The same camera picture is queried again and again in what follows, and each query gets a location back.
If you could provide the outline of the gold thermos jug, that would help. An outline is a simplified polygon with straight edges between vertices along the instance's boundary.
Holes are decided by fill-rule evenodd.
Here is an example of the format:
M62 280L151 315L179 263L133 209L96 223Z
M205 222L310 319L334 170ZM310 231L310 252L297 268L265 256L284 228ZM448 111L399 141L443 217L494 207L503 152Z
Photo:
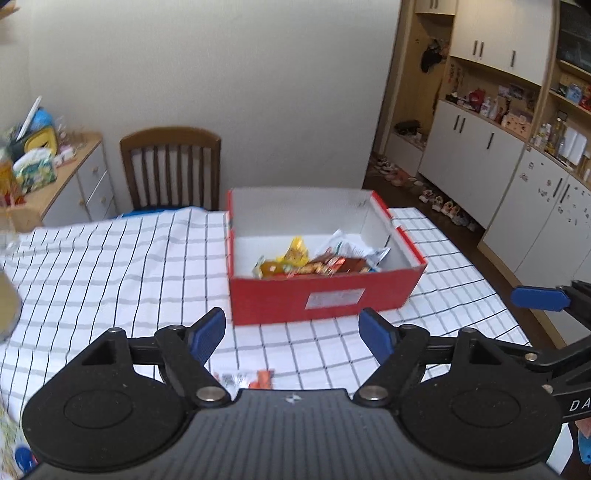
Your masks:
M14 331L22 312L22 299L9 279L0 273L0 342L5 342Z

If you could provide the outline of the yellow red snack bag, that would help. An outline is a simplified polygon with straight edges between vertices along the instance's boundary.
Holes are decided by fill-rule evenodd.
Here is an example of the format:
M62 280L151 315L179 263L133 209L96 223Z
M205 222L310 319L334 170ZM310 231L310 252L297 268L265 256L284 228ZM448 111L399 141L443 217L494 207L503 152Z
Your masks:
M293 240L290 242L290 246L288 246L287 251L283 254L283 256L276 257L274 259L262 257L259 258L259 261L256 262L256 265L263 260L276 260L280 261L286 266L287 275L297 275L297 269L304 266L308 262L310 262L310 254L308 254L308 248L304 244L304 239L301 237L294 237ZM252 269L253 275L257 279L269 279L269 278L259 278L257 275L257 267L256 265Z

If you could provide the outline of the brown Oreo snack bag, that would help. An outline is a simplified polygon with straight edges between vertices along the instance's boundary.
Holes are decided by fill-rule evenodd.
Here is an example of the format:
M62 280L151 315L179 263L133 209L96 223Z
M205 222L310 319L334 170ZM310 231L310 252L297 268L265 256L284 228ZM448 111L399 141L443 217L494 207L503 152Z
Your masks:
M320 276L368 272L370 272L370 265L364 258L346 257L332 253L318 256L297 269L297 275Z

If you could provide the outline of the red cardboard box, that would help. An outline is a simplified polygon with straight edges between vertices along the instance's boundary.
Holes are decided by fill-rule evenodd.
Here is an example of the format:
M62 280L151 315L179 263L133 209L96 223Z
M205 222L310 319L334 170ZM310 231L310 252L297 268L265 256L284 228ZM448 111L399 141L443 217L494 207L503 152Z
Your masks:
M228 193L235 325L400 308L427 261L374 191L263 187Z

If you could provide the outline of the dark wooden chair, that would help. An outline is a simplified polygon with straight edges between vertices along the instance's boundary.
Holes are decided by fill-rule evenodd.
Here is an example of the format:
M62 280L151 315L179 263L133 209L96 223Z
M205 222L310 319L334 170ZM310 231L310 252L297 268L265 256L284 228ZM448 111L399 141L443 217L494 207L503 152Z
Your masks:
M153 127L119 142L134 213L221 206L221 137L187 126Z

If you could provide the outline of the white black grid tablecloth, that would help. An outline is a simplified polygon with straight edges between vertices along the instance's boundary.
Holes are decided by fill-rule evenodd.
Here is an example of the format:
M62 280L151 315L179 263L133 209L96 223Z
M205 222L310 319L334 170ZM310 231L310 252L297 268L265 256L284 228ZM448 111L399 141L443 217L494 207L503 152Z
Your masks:
M428 266L407 303L386 313L436 336L473 327L518 344L527 337L476 267L424 214L396 208ZM190 325L213 307L228 309L223 237L228 218L197 209L117 219L21 238L11 276L20 320L1 345L1 405L19 424L26 401L110 327L131 337ZM356 390L376 368L356 317L263 326L228 325L208 362L212 372L273 370L277 389Z

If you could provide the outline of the orange white snack packet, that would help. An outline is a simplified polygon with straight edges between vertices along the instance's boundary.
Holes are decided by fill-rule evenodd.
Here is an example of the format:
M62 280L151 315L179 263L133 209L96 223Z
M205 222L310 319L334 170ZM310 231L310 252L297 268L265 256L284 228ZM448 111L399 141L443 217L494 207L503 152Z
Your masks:
M228 370L216 371L213 375L228 391L273 389L273 370Z

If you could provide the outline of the black hanging bag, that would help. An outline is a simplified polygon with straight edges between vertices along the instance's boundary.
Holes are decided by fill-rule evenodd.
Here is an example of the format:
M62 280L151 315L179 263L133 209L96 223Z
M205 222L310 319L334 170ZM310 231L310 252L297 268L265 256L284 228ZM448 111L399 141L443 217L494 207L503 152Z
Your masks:
M422 54L420 68L423 73L429 73L431 69L447 59L449 54L449 42L433 38Z

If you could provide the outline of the green tissue box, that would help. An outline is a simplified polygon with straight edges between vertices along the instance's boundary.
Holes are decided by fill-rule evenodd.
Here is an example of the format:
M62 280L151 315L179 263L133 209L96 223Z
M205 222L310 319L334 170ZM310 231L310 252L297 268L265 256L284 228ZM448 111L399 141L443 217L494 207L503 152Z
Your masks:
M13 164L13 173L24 195L57 180L54 155L48 148L34 148Z

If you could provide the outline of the clear drinking glass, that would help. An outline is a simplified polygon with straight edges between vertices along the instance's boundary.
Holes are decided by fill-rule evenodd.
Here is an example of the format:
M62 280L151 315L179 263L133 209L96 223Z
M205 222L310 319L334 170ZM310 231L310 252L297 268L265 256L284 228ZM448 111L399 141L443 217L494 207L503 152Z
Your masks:
M14 276L18 268L18 253L20 247L20 235L18 222L14 212L4 200L1 200L1 264L2 269Z

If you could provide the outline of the orange juice bottle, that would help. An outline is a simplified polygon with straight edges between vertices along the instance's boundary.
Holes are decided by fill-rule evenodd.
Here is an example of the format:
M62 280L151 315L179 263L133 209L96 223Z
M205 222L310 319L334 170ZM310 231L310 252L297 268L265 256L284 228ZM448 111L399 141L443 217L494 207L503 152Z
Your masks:
M13 172L13 162L6 147L0 150L0 194L4 206L24 205L21 187Z

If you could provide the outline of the white plastic snack packet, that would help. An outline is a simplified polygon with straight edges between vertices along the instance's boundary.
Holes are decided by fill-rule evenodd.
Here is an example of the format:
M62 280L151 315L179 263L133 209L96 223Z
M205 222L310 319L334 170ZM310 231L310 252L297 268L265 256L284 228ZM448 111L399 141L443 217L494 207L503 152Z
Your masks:
M370 247L363 242L360 235L346 234L342 230L337 230L320 247L315 249L314 257L332 253L346 257L364 258L370 265L370 271L380 272L380 264L390 252L390 247Z

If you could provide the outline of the clear orange pastry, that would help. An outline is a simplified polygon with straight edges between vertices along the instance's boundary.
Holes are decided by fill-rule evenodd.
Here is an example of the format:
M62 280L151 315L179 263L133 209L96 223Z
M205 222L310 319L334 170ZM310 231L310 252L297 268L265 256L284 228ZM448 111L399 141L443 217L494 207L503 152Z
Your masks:
M259 278L271 278L287 275L286 266L280 261L263 260L256 265Z

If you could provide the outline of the yellow blue storage bag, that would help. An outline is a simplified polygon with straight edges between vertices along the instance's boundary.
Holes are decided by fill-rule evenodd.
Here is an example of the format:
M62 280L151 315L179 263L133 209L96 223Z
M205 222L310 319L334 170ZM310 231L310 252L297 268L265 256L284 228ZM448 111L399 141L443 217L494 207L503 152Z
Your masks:
M57 153L58 139L53 117L44 108L37 110L26 133L17 139L19 130L20 126L14 127L8 134L7 150L13 162L33 149L47 148L52 155Z

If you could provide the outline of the white wooden wall cabinet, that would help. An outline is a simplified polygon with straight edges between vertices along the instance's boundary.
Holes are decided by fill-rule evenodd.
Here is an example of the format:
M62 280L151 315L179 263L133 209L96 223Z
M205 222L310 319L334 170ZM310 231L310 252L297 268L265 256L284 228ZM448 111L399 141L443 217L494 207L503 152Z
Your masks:
M446 60L423 73L433 39ZM590 277L590 5L406 1L376 149L512 284Z

